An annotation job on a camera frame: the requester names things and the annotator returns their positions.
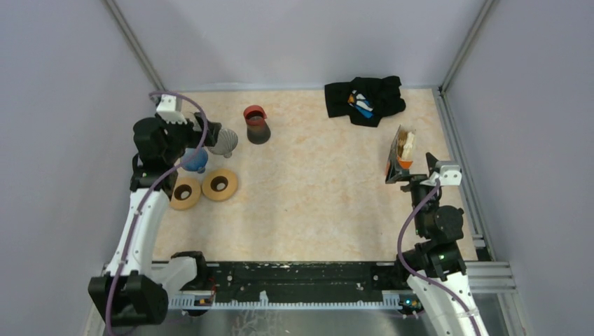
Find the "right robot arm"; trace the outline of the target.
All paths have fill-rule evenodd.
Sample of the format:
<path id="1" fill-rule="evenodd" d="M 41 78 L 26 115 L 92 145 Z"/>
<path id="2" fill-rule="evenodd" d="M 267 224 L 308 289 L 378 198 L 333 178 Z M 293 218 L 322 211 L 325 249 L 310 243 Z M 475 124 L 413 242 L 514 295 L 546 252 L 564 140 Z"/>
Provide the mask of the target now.
<path id="1" fill-rule="evenodd" d="M 415 295 L 403 301 L 401 313 L 405 319 L 427 316 L 439 335 L 487 335 L 457 244 L 464 211 L 440 203 L 444 186 L 462 182 L 462 169 L 431 153 L 426 159 L 428 174 L 412 174 L 411 163 L 397 154 L 387 160 L 385 182 L 402 182 L 413 207 L 396 243 L 395 281 Z"/>

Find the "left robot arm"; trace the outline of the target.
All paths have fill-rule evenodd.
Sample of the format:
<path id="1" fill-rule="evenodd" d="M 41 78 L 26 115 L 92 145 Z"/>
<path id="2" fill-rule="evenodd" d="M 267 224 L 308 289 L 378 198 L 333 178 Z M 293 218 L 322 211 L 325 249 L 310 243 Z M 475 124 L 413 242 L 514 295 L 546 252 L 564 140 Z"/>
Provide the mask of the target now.
<path id="1" fill-rule="evenodd" d="M 116 252 L 104 273 L 90 279 L 88 293 L 109 333 L 115 327 L 159 325 L 170 298 L 182 290 L 210 290 L 212 278 L 203 253 L 172 255 L 155 271 L 153 249 L 165 211 L 174 197 L 178 163 L 187 149 L 214 146 L 221 123 L 196 112 L 171 121 L 159 113 L 134 124 L 137 154 L 132 159 L 130 205 Z"/>

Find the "clear ribbed glass dripper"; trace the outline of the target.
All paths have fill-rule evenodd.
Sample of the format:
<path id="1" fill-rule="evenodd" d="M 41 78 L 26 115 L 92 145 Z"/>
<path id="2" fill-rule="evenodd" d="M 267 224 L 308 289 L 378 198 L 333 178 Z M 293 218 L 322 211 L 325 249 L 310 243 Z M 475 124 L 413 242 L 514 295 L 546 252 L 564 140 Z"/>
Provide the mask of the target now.
<path id="1" fill-rule="evenodd" d="M 207 150 L 214 155 L 220 155 L 224 158 L 231 158 L 233 151 L 238 145 L 238 142 L 238 135 L 235 131 L 228 128 L 222 128 L 219 131 L 216 144 L 213 146 L 208 146 Z"/>

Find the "orange coffee filter pack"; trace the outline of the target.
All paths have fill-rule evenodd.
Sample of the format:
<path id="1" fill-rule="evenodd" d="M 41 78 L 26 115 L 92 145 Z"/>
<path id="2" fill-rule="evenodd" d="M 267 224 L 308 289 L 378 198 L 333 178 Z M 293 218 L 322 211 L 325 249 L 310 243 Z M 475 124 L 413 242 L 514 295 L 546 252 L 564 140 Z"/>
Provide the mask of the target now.
<path id="1" fill-rule="evenodd" d="M 387 160 L 401 158 L 403 161 L 411 161 L 412 166 L 415 139 L 416 135 L 413 128 L 400 125 L 392 141 Z"/>

